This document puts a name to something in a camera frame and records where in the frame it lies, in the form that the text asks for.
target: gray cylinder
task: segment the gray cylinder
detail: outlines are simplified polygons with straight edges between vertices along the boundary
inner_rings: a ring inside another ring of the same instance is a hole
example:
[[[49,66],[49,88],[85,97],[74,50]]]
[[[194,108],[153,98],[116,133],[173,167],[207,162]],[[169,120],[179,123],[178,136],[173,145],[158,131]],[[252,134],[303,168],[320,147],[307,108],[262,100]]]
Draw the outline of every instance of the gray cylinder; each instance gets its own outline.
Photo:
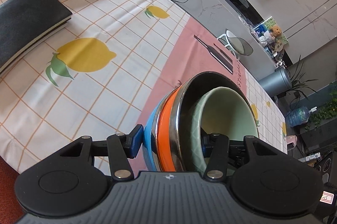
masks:
[[[292,87],[287,71],[277,68],[275,72],[258,82],[270,97],[274,97],[289,90]]]

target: green plant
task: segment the green plant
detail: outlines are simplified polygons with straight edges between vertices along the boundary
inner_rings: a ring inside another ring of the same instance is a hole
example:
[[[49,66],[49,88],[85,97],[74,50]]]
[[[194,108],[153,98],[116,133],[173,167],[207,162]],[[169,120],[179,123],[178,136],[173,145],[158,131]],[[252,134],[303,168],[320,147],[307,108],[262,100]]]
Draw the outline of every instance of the green plant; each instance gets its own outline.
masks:
[[[337,116],[337,81],[331,84],[334,85],[334,88],[330,93],[331,100],[328,101],[317,113],[313,113],[309,117],[309,121],[305,126],[305,131],[309,130],[312,123],[315,124],[315,129],[317,129],[322,120],[331,119]]]
[[[308,88],[308,89],[314,91],[315,93],[317,93],[314,89],[310,88],[307,85],[307,82],[316,81],[317,79],[309,79],[309,80],[305,80],[305,81],[301,82],[301,78],[305,75],[305,72],[301,73],[304,61],[302,61],[301,67],[298,70],[298,68],[300,66],[300,60],[301,60],[301,56],[298,59],[295,72],[294,72],[293,76],[290,78],[290,80],[292,81],[292,87],[289,90],[287,90],[287,93],[297,91],[297,92],[300,93],[300,95],[302,94],[306,99],[308,99],[308,97],[305,95],[305,93],[303,91],[301,91],[300,89]]]

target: checkered tablecloth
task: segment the checkered tablecloth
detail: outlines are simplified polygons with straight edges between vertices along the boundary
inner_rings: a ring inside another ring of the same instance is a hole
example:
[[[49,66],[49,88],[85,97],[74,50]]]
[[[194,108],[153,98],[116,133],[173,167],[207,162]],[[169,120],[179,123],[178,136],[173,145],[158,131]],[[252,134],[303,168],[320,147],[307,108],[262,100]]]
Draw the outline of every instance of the checkered tablecloth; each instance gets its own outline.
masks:
[[[129,133],[190,16],[170,0],[61,0],[72,12],[66,28],[24,56],[0,78],[0,155],[19,173],[91,135]],[[149,16],[160,7],[165,19]],[[104,68],[69,77],[46,75],[53,53],[77,38],[95,37],[117,54]],[[247,98],[257,108],[260,137],[286,152],[284,118],[245,71]],[[109,174],[107,158],[95,166]]]

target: plastic water bottle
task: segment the plastic water bottle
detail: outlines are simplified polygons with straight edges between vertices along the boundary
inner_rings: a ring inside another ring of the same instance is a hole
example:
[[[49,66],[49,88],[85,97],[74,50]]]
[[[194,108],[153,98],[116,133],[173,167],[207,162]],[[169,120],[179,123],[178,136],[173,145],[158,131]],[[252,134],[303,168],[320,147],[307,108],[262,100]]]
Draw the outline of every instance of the plastic water bottle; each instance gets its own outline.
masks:
[[[301,124],[307,123],[310,115],[316,110],[317,110],[317,107],[314,107],[308,110],[306,106],[302,106],[288,113],[285,120],[290,125],[290,127],[301,125]]]

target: white box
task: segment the white box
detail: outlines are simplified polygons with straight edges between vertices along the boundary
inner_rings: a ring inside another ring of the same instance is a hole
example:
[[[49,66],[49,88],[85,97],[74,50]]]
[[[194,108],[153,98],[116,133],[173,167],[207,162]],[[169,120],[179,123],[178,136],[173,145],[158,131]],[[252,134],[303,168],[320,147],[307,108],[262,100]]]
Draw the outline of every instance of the white box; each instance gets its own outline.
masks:
[[[299,161],[301,161],[301,162],[308,162],[310,160],[317,159],[319,157],[321,157],[321,153],[315,153],[315,154],[309,155],[309,156],[307,156],[305,158],[300,158]]]

